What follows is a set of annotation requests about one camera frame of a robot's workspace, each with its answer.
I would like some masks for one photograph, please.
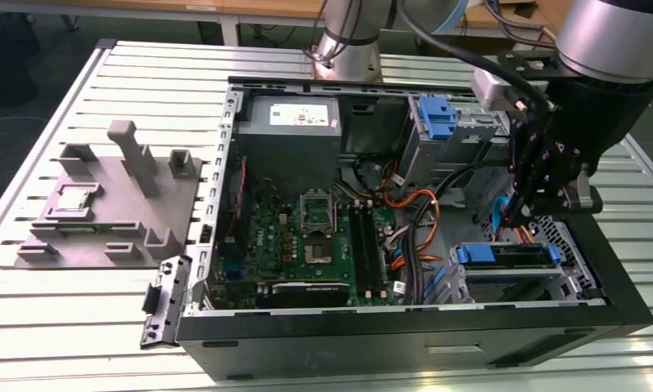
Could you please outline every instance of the gray carpet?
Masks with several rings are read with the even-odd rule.
[[[38,95],[18,108],[0,109],[0,118],[50,117],[100,38],[201,43],[202,33],[206,43],[222,44],[220,26],[216,24],[198,25],[193,22],[166,20],[84,17],[80,18],[80,29],[70,33],[65,30],[58,16],[34,16],[33,30],[38,36],[41,52],[26,61],[26,67],[38,88]],[[260,31],[262,37],[250,26],[241,28],[240,40],[244,46],[273,47],[273,42],[285,40],[292,28],[277,26],[272,30]],[[310,28],[300,27],[281,43],[281,47],[306,47],[310,36]],[[406,33],[384,33],[380,46],[382,53],[417,54],[413,36]],[[44,122],[34,119],[0,122],[0,196],[42,128]],[[641,118],[632,133],[653,159],[653,108]]]

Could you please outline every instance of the blue latch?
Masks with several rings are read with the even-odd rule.
[[[549,250],[549,257],[552,258],[552,264],[557,265],[561,262],[561,251],[556,245],[549,245],[546,247]]]
[[[470,244],[456,249],[460,264],[466,263],[493,263],[496,255],[490,249],[490,245]]]
[[[465,250],[469,254],[469,261],[472,263],[493,263],[496,261],[490,245],[465,245]]]
[[[428,137],[432,140],[449,139],[457,126],[457,119],[448,100],[440,96],[421,96],[418,103],[418,114],[428,126]]]
[[[457,249],[454,249],[454,252],[457,253],[460,264],[466,264],[469,262],[469,257],[466,256],[465,248],[458,247]]]

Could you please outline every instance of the wooden table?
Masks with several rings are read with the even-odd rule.
[[[0,0],[0,11],[217,22],[222,26],[225,45],[238,46],[238,24],[312,26],[321,4],[322,0]],[[538,11],[529,20],[509,12],[505,15],[517,21],[549,23]],[[460,25],[449,34],[461,32]],[[484,6],[466,10],[464,32],[476,37],[504,37]],[[537,38],[534,32],[518,31],[518,35]]]

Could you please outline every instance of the aluminum extrusion table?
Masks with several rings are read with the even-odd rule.
[[[309,78],[312,67],[298,51],[250,47],[118,42],[92,53],[0,200],[0,390],[214,385],[181,349],[138,349],[140,307],[156,270],[34,271],[12,265],[14,241],[26,237],[29,220],[38,216],[62,170],[50,161],[62,143],[89,143],[97,154],[120,156],[105,129],[112,119],[130,119],[138,142],[152,146],[153,154],[184,148],[212,163],[230,75]],[[472,67],[456,60],[384,55],[382,76],[389,83],[468,86]],[[209,173],[206,164],[202,176]],[[593,182],[605,202],[597,222],[653,312],[653,164],[630,137],[602,157]],[[208,192],[201,183],[198,196]],[[198,225],[192,222],[189,238],[198,237]],[[534,368],[224,382],[216,387],[653,390],[653,326],[628,338],[594,342]]]

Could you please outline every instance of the sticker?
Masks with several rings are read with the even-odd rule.
[[[392,181],[398,185],[398,186],[402,186],[404,185],[404,178],[398,175],[398,174],[393,174],[392,175]]]
[[[217,11],[217,7],[208,6],[186,6],[186,9],[193,11]]]
[[[276,104],[270,106],[270,125],[329,126],[326,105]]]
[[[392,291],[396,292],[397,294],[404,294],[406,292],[406,284],[404,282],[400,282],[398,280],[394,281],[394,286],[392,287]]]

